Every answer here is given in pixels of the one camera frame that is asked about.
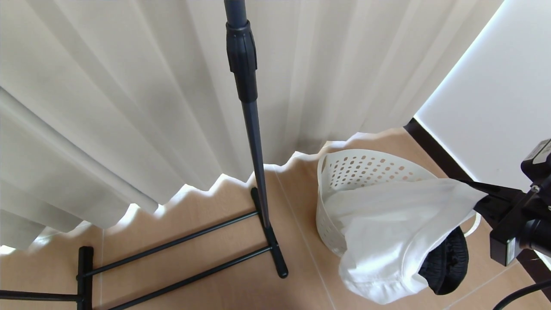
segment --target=wall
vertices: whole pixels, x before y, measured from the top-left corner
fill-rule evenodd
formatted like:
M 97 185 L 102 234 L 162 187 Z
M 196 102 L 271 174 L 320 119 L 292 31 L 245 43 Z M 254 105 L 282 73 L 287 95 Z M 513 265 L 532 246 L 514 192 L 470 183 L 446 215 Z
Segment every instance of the wall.
M 473 179 L 530 185 L 520 163 L 551 137 L 550 16 L 506 0 L 416 115 Z

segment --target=dark brown baseboard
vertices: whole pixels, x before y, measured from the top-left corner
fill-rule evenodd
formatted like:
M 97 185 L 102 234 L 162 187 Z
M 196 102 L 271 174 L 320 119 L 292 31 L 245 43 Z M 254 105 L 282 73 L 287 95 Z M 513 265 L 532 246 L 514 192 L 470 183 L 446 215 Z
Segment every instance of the dark brown baseboard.
M 425 150 L 425 152 L 436 162 L 438 166 L 452 179 L 472 180 L 471 177 L 457 164 L 457 162 L 444 150 L 444 148 L 423 128 L 416 119 L 412 119 L 405 130 Z M 524 250 L 517 257 L 517 260 L 532 277 L 534 282 L 539 283 L 551 279 L 551 270 L 532 250 Z M 542 290 L 547 299 L 551 301 L 551 288 Z

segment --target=beige curtain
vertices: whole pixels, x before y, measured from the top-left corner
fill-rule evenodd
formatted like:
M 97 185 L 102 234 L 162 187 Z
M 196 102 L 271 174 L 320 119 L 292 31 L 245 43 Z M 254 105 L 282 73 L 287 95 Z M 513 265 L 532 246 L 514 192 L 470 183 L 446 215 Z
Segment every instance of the beige curtain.
M 500 3 L 248 1 L 265 162 L 406 124 Z M 250 175 L 222 1 L 17 0 L 0 14 L 2 244 Z

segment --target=laundry basket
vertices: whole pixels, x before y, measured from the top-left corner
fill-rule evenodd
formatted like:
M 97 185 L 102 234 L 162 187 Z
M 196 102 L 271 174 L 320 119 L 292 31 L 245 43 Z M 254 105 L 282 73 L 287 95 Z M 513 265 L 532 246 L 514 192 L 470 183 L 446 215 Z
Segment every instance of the laundry basket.
M 436 179 L 425 168 L 403 158 L 368 149 L 346 149 L 324 155 L 317 165 L 317 232 L 338 256 L 346 251 L 344 235 L 335 227 L 323 202 L 332 194 L 390 181 Z

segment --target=floor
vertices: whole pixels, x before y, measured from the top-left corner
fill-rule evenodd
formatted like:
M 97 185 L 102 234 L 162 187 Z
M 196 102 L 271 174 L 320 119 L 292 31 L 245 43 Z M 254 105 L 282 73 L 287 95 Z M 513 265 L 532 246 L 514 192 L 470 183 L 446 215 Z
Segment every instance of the floor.
M 404 129 L 355 136 L 322 152 L 335 151 L 335 146 L 392 153 L 445 177 Z M 504 268 L 490 259 L 490 229 L 482 223 L 467 238 L 469 271 L 454 293 L 436 296 L 427 289 L 381 306 L 347 291 L 337 273 L 338 257 L 323 245 L 316 231 L 318 157 L 301 155 L 283 167 L 271 166 L 266 170 L 271 220 L 289 268 L 287 279 L 278 278 L 271 256 L 265 253 L 131 309 L 492 309 L 509 293 L 533 283 L 518 262 Z M 0 288 L 76 293 L 74 277 L 80 246 L 93 246 L 94 264 L 100 266 L 252 211 L 254 206 L 247 188 L 251 183 L 225 179 L 209 192 L 187 191 L 162 214 L 138 210 L 129 212 L 119 225 L 104 231 L 87 225 L 69 234 L 45 237 L 27 251 L 15 251 L 0 258 Z M 264 245 L 260 222 L 253 217 L 107 271 L 94 277 L 94 309 L 107 310 Z M 545 296 L 536 292 L 510 304 L 507 310 L 549 306 Z M 0 309 L 73 310 L 75 305 L 0 301 Z

